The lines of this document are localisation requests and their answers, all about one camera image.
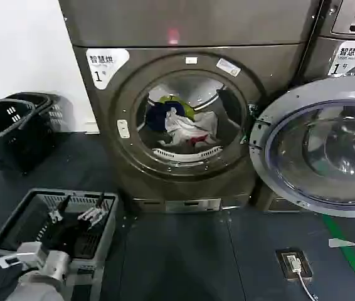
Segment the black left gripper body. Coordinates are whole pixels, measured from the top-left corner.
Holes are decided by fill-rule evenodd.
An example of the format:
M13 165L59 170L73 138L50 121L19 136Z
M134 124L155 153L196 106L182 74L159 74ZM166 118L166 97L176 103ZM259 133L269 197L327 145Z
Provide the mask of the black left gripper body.
M64 218L55 224L50 223L41 242L48 250L73 253L78 237L87 230L87 222L76 217Z

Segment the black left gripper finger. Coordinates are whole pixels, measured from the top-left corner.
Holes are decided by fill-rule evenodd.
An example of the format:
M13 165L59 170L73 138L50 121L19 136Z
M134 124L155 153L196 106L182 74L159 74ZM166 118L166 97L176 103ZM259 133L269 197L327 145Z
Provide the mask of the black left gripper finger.
M102 218L107 212L107 205L103 204L105 201L105 193L101 193L97 198L95 205L84 213L80 214L77 218L79 221L89 222L90 226L95 226L101 222Z
M49 216L51 218L52 223L61 222L64 218L65 210L68 206L69 201L71 200L71 196L67 195L65 199L63 199L55 210L49 212Z

